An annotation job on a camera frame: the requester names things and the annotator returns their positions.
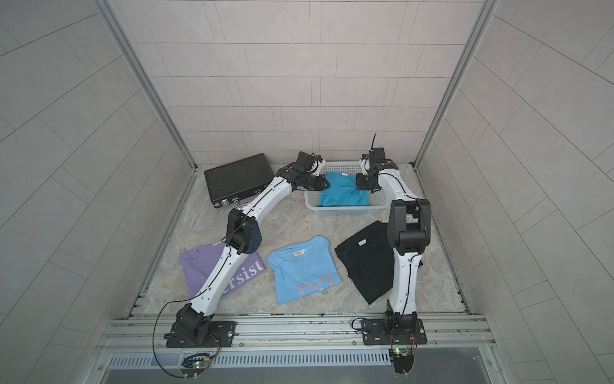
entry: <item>ventilation grille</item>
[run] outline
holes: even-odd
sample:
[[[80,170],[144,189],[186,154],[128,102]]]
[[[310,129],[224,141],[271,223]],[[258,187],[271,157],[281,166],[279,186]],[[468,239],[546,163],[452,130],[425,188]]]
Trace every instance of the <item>ventilation grille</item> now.
[[[387,366],[387,350],[255,351],[220,353],[211,367]]]
[[[195,352],[158,353],[164,368],[177,369],[179,362]],[[224,351],[211,368],[389,366],[388,350]],[[153,353],[114,353],[107,369],[160,369]]]

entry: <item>black t-shirt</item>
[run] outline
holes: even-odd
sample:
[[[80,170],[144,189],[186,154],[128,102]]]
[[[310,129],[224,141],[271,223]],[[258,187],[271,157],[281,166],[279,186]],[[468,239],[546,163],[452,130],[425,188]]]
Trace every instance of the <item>black t-shirt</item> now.
[[[335,248],[348,277],[369,304],[392,288],[394,255],[386,229],[386,223],[376,221]]]

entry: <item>black mounting plate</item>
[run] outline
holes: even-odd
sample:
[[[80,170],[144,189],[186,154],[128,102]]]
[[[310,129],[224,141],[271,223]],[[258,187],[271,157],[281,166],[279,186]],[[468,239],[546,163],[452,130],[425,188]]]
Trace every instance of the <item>black mounting plate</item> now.
[[[419,330],[424,329],[422,320],[418,319],[416,323],[417,332],[402,332],[394,333],[394,342],[391,335],[387,335],[384,330],[384,320],[368,320],[360,321],[361,328],[366,331],[362,334],[362,342],[364,345],[411,345],[411,335],[416,339],[417,345],[426,344],[426,333],[421,333]]]
[[[232,346],[232,340],[235,337],[235,321],[211,321],[209,323],[209,333],[215,332],[220,340],[220,347],[230,347]],[[207,341],[202,345],[195,345],[191,343],[188,338],[183,338],[182,334],[184,334],[177,324],[173,324],[171,328],[171,335],[174,337],[170,337],[166,341],[167,348],[215,348],[216,342],[210,337]]]

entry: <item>purple t-shirt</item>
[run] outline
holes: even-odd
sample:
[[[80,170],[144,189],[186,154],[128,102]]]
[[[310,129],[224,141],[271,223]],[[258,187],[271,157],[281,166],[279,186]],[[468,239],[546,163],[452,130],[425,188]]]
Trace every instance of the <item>purple t-shirt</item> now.
[[[184,266],[185,281],[190,297],[196,296],[203,287],[220,259],[225,246],[224,243],[218,245],[205,244],[179,256],[179,262]],[[262,262],[257,251],[248,255],[243,264],[237,268],[236,275],[230,280],[223,294],[244,286],[251,278],[258,276],[265,270],[266,265]]]

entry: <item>marble floor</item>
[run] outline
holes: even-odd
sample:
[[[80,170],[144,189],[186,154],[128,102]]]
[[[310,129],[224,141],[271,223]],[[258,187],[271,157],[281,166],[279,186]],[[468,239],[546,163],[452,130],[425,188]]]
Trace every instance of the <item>marble floor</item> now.
[[[280,166],[272,165],[273,170]],[[422,197],[418,177],[409,165],[400,165],[403,178],[411,190]],[[158,313],[171,300],[188,298],[183,267],[179,256],[202,244],[215,243],[226,231],[228,212],[233,205],[215,209],[209,200],[202,170],[174,229],[168,247],[147,288],[142,313]],[[389,208],[376,214],[315,215],[305,205],[303,192],[296,190],[283,199],[260,225],[262,245],[258,249],[264,263],[275,249],[322,235],[330,242],[330,252],[342,283],[324,291],[279,305],[275,293],[273,269],[267,270],[249,284],[222,296],[216,313],[382,313],[389,292],[371,305],[360,295],[334,249],[345,239],[376,220],[388,221]],[[461,312],[465,306],[441,248],[435,228],[427,247],[424,265],[419,269],[416,301],[418,312]],[[164,313],[175,313],[184,303],[168,305]]]

